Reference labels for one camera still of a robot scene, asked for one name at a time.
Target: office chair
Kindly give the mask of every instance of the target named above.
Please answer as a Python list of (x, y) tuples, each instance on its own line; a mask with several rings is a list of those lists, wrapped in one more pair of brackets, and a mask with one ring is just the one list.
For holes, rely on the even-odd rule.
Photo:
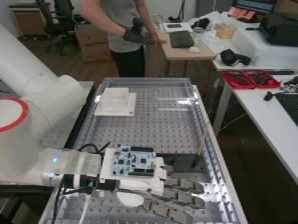
[(44, 0), (36, 0), (36, 4), (40, 8), (41, 14), (46, 21), (45, 33), (50, 37), (53, 37), (52, 41), (53, 41), (53, 39), (60, 37), (60, 40), (57, 42), (54, 42), (53, 44), (46, 46), (46, 52), (49, 52), (52, 48), (58, 47), (60, 55), (62, 56), (64, 55), (64, 46), (68, 43), (74, 44), (74, 46), (78, 47), (77, 38), (76, 38), (76, 34), (74, 34), (74, 25), (76, 24), (72, 20), (72, 16), (69, 17), (69, 11), (73, 10), (73, 7), (72, 7), (72, 5), (70, 6), (64, 5), (65, 7), (62, 10), (62, 8), (58, 5), (54, 7), (57, 9), (57, 11), (50, 12), (48, 3), (45, 3)]

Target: red box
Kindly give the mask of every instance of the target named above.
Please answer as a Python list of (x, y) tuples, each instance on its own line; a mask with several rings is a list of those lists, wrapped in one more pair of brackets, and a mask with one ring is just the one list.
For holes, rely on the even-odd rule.
[(255, 87), (261, 89), (275, 89), (279, 88), (281, 83), (273, 78), (273, 76), (261, 70), (245, 71), (246, 75), (255, 83)]
[(221, 72), (223, 79), (234, 89), (254, 89), (255, 83), (243, 71), (227, 70)]

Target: cable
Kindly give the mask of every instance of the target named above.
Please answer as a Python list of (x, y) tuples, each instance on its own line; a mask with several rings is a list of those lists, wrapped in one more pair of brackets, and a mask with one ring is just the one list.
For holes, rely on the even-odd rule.
[(78, 224), (82, 224), (85, 215), (86, 215), (86, 209), (88, 209), (88, 206), (89, 206), (89, 203), (90, 203), (90, 195), (88, 194), (85, 197), (86, 197), (86, 199), (85, 199), (85, 204), (84, 204), (84, 210), (82, 210), (82, 214), (81, 214), (81, 218), (80, 218)]
[(238, 103), (239, 103), (238, 100), (233, 101), (233, 102), (229, 104), (229, 106), (227, 106), (227, 108), (226, 108), (226, 111), (227, 111), (235, 104), (238, 104)]
[(105, 150), (105, 148), (109, 146), (110, 142), (108, 142), (100, 149), (100, 153)]
[(243, 116), (246, 115), (246, 113), (243, 113), (239, 117), (237, 117), (231, 122), (229, 122), (223, 128), (219, 129), (219, 131), (222, 131), (234, 121), (239, 120)]
[(58, 190), (57, 190), (57, 194), (54, 197), (54, 205), (53, 205), (53, 219), (52, 219), (52, 224), (54, 224), (56, 222), (56, 218), (57, 218), (57, 209), (58, 209), (58, 198), (60, 198), (60, 194), (61, 194), (61, 190), (62, 190), (62, 184), (64, 184), (64, 175), (58, 184)]
[(94, 150), (96, 150), (96, 153), (100, 154), (98, 148), (97, 148), (97, 146), (94, 144), (85, 144), (85, 145), (82, 145), (81, 148), (77, 149), (77, 151), (81, 152), (82, 149), (85, 149), (89, 146), (92, 146), (94, 148)]
[(214, 12), (215, 10), (215, 7), (217, 7), (217, 0), (213, 1), (213, 7), (211, 7), (211, 11)]
[(86, 147), (92, 146), (94, 148), (94, 150), (96, 150), (96, 154), (100, 154), (106, 149), (109, 144), (110, 144), (110, 142), (108, 142), (98, 150), (97, 146), (94, 144), (89, 143), (89, 144), (82, 145), (81, 148), (77, 149), (77, 151), (81, 152), (82, 149), (85, 149)]

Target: black glove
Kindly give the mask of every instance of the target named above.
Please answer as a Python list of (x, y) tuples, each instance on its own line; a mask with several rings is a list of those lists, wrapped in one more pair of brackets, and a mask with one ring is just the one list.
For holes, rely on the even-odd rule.
[(142, 36), (142, 34), (136, 35), (132, 30), (126, 29), (126, 32), (124, 34), (124, 40), (130, 41), (137, 44), (144, 45), (152, 45), (154, 42), (150, 40), (150, 38)]

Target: cardboard box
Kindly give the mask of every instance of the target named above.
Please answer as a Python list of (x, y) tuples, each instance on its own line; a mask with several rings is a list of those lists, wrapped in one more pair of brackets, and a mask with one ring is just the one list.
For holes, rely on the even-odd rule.
[(110, 60), (108, 34), (93, 24), (76, 26), (76, 34), (84, 61)]

